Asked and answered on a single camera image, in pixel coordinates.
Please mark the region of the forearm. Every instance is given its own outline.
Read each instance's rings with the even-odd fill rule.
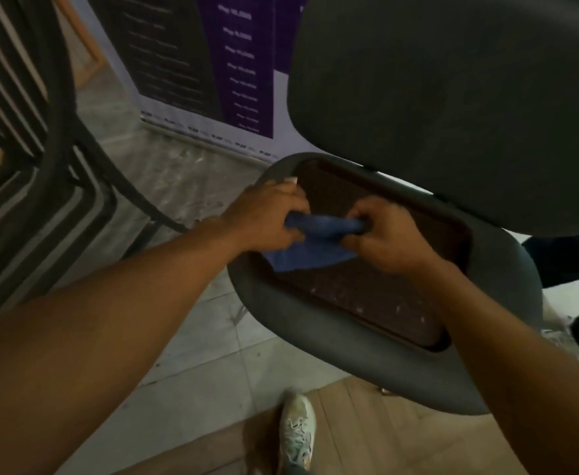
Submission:
[[[0,316],[0,473],[53,472],[130,394],[238,255],[211,225]]]
[[[411,273],[531,473],[579,473],[579,362],[438,257]]]

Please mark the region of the banner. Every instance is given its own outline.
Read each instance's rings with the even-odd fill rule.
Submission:
[[[320,151],[286,96],[307,0],[72,0],[143,120],[274,161]]]

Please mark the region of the chair backrest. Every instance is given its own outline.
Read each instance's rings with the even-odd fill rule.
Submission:
[[[579,0],[310,0],[288,106],[325,151],[579,234]]]

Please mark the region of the shoe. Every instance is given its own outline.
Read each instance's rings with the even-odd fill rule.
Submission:
[[[278,473],[288,465],[297,465],[309,472],[314,453],[316,414],[306,396],[293,394],[285,402],[279,438],[281,450]]]
[[[575,357],[576,359],[579,357],[579,345],[566,331],[541,330],[540,335],[556,345],[558,348],[566,351],[572,357]]]

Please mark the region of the person's right hand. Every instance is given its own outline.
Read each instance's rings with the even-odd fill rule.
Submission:
[[[438,258],[404,207],[383,198],[360,199],[347,218],[368,218],[371,231],[348,235],[341,245],[387,273],[408,274]]]

